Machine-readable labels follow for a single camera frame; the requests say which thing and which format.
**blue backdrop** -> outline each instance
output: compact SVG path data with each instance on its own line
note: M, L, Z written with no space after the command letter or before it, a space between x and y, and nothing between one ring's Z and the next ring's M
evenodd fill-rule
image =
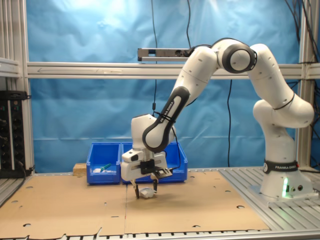
M158 47L188 48L187 0L153 2ZM285 1L191 0L190 5L192 46L230 37L266 44L280 64L298 62L294 21ZM136 63L138 48L155 47L151 0L27 0L27 27L31 62ZM154 80L30 82L40 173L71 171L86 161L92 142L131 141L132 117L152 112ZM174 83L158 80L158 111ZM211 81L175 125L190 168L227 166L229 86L229 80ZM257 100L249 80L233 81L231 166L263 164L264 137L252 113Z

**cardboard sheet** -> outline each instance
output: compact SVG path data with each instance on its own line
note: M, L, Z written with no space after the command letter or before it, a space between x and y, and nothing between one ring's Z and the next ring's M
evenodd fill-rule
M126 234L269 229L218 172L188 173L186 183L161 184L149 199L129 187L126 206Z
M100 236L110 236L268 227L218 172L160 184L150 199L136 199L131 185L88 186L85 176L34 176L0 208L0 239L58 239L100 229Z
M88 186L85 176L32 177L0 208L0 239L95 235L100 228L123 235L126 190Z

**plastic bin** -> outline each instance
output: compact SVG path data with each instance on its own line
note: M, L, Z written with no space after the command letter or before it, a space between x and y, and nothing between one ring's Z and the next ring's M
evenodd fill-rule
M86 161L86 181L88 184L119 184L121 143L120 142L94 142L91 144ZM93 172L107 164L111 164L106 172Z
M132 149L132 142L123 142L121 144L121 155L127 151ZM173 175L162 178L159 180L159 183L176 183L176 182L184 182L187 180L188 174L188 160L187 157L179 143L180 157L181 157L181 166L175 170L173 170ZM178 147L176 142L170 143L166 148L166 163L168 168L175 168L179 166L179 154ZM122 179L122 182L125 184L130 183L129 181L125 181ZM150 176L145 176L138 178L136 183L152 183L152 179Z

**small white object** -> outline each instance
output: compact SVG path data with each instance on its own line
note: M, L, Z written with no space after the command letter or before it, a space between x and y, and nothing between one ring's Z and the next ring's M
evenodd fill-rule
M154 194L155 194L155 191L150 187L144 187L142 189L139 189L139 196L145 199L152 198Z

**metal grating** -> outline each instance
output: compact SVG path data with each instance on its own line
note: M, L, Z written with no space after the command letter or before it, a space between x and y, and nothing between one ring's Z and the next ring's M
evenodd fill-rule
M261 219L270 227L270 230L248 231L213 231L213 232L169 232L169 233L145 233L125 234L116 236L63 236L59 240L108 240L108 239L320 239L320 200L294 201L290 203L275 203L267 207L257 201L255 196L248 191L252 185L260 185L263 180L261 167L239 168L203 168L190 169L189 172L218 171L239 192L245 201L254 209ZM72 173L36 174L38 176L71 175ZM305 173L314 183L320 187L320 174ZM16 179L0 180L0 197L3 196L2 187L5 182Z

